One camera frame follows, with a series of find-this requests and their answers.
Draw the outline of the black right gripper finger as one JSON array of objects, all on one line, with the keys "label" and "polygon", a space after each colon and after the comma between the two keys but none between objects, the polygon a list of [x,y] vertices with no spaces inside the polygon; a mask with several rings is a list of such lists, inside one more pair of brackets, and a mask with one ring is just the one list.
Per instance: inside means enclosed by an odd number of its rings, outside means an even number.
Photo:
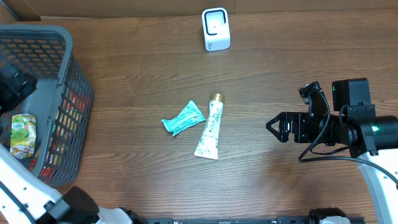
[{"label": "black right gripper finger", "polygon": [[279,129],[276,130],[272,127],[272,124],[267,123],[266,128],[270,131],[280,142],[288,142],[290,134],[289,123],[279,123]]},{"label": "black right gripper finger", "polygon": [[270,121],[266,123],[266,126],[272,126],[275,123],[285,122],[288,120],[288,112],[281,112],[275,118],[272,118]]}]

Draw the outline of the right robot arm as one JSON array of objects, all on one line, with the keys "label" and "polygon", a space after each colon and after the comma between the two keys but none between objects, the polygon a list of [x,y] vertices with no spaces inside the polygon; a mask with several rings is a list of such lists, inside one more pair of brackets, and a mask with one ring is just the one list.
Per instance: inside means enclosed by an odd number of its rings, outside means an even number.
[{"label": "right robot arm", "polygon": [[281,112],[266,128],[308,147],[298,161],[351,161],[368,187],[379,223],[397,223],[397,117],[377,116],[366,78],[332,83],[330,105],[317,81],[299,89],[308,111]]}]

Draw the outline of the white tube with gold cap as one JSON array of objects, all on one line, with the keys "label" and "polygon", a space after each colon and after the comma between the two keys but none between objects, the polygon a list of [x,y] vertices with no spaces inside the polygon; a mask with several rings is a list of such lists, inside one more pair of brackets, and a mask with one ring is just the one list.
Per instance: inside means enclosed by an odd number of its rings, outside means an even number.
[{"label": "white tube with gold cap", "polygon": [[221,118],[224,108],[224,96],[213,93],[209,101],[209,114],[201,134],[194,156],[218,160],[218,140]]}]

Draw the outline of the green juice pouch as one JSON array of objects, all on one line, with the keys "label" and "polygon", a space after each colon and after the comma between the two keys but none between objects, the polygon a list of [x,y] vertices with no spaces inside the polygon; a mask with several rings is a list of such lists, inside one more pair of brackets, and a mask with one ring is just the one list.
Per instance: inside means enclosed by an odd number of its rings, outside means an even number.
[{"label": "green juice pouch", "polygon": [[37,138],[36,116],[16,114],[12,117],[10,153],[18,159],[34,155]]}]

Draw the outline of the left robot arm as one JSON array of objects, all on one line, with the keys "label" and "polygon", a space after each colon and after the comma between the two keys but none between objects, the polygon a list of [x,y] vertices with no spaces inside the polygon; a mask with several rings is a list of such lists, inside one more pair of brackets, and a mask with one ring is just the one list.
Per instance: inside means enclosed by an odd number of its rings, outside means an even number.
[{"label": "left robot arm", "polygon": [[9,223],[128,223],[121,208],[102,208],[81,188],[65,195],[33,176],[1,146],[1,213]]}]

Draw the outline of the teal snack packet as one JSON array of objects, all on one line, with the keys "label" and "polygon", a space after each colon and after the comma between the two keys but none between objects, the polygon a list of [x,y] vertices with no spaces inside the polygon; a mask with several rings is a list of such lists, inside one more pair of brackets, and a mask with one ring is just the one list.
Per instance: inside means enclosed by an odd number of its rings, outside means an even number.
[{"label": "teal snack packet", "polygon": [[197,105],[190,100],[181,112],[173,119],[162,119],[165,129],[176,136],[182,131],[191,128],[206,119]]}]

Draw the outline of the orange spaghetti packet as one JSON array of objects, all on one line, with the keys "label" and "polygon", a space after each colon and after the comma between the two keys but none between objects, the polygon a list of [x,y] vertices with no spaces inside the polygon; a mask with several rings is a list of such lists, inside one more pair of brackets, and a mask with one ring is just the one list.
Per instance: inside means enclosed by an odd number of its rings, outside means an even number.
[{"label": "orange spaghetti packet", "polygon": [[50,129],[50,140],[35,151],[29,170],[39,168],[38,178],[46,184],[64,184],[73,180],[80,165],[89,123],[92,93],[67,90]]}]

